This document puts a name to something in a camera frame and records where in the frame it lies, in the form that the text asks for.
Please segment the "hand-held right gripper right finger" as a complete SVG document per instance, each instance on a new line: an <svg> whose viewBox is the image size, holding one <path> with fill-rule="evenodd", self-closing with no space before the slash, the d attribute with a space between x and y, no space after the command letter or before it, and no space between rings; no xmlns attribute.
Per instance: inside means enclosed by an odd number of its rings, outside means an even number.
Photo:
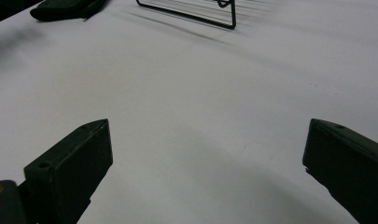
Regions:
<svg viewBox="0 0 378 224"><path fill-rule="evenodd" d="M302 164L359 224L378 224L378 143L312 119Z"/></svg>

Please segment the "dark grey towel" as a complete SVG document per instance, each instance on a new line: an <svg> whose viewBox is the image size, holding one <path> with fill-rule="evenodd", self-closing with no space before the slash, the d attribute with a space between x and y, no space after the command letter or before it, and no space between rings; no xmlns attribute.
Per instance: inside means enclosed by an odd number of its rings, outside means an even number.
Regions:
<svg viewBox="0 0 378 224"><path fill-rule="evenodd" d="M38 21L88 19L100 12L107 0L44 0L30 11Z"/></svg>

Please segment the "black wire rack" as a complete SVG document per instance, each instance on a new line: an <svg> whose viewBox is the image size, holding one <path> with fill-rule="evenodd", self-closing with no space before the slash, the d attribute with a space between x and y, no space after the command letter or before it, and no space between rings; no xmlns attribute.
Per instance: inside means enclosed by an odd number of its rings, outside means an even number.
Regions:
<svg viewBox="0 0 378 224"><path fill-rule="evenodd" d="M135 0L140 7L180 18L233 30L236 27L235 0Z"/></svg>

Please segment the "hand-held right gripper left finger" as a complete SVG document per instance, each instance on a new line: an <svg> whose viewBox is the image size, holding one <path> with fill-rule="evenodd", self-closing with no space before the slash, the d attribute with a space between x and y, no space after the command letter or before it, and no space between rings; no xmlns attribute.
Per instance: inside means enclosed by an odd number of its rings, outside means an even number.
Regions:
<svg viewBox="0 0 378 224"><path fill-rule="evenodd" d="M109 123L86 123L24 168L39 224L77 224L113 164Z"/></svg>

